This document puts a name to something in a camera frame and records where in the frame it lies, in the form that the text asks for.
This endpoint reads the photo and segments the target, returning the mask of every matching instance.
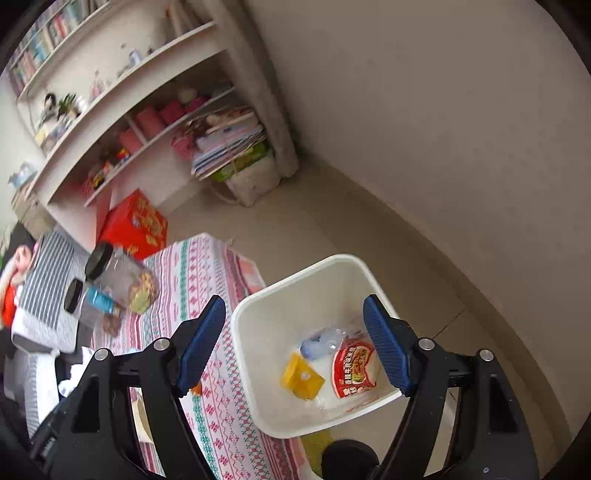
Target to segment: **blue gripper pad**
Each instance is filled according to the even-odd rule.
[[[218,297],[181,357],[177,380],[181,396],[199,383],[225,322],[226,304]]]
[[[397,387],[407,397],[411,394],[414,383],[410,378],[410,361],[408,342],[400,339],[395,333],[397,327],[409,329],[402,320],[393,319],[386,312],[376,295],[370,295],[363,302],[363,322],[378,352],[379,360],[384,366],[388,380],[392,386]]]

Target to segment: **white trash can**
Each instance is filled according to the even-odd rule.
[[[363,301],[372,293],[397,317],[365,263],[353,255],[334,255],[238,305],[230,330],[246,400],[258,428],[276,438],[297,437],[357,418],[401,396],[381,365],[376,387],[346,400],[334,395],[330,407],[322,409],[281,386],[294,345],[322,328],[360,317]],[[326,382],[319,395],[333,388],[331,378],[323,373],[319,371]]]

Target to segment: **patterned tablecloth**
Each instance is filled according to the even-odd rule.
[[[307,461],[299,439],[269,437],[253,424],[230,337],[233,310],[264,284],[253,262],[202,233],[147,258],[160,282],[160,296],[144,315],[126,317],[117,338],[95,332],[93,348],[115,355],[144,349],[170,337],[180,322],[199,316],[213,294],[226,302],[226,324],[202,376],[203,395],[181,405],[197,443],[219,480],[299,480]],[[154,445],[142,443],[146,466],[163,474]]]

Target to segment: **plastic jar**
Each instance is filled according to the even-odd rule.
[[[85,268],[86,279],[132,312],[142,314],[158,297],[158,281],[121,247],[99,242]]]
[[[72,280],[66,291],[64,310],[92,329],[100,326],[111,336],[119,335],[123,315],[121,305],[79,278]]]

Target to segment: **silver bolt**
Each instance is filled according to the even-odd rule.
[[[494,355],[490,350],[480,350],[480,358],[482,358],[485,362],[490,362],[494,359]]]
[[[431,340],[430,338],[421,338],[418,341],[418,345],[423,350],[427,350],[427,351],[433,350],[435,348],[435,342],[433,342],[433,340]]]
[[[100,350],[97,350],[95,352],[95,359],[97,359],[99,362],[104,360],[108,356],[109,356],[109,351],[106,348],[101,348]]]
[[[166,350],[170,346],[170,340],[167,338],[159,338],[154,342],[154,348],[161,352],[162,350]]]

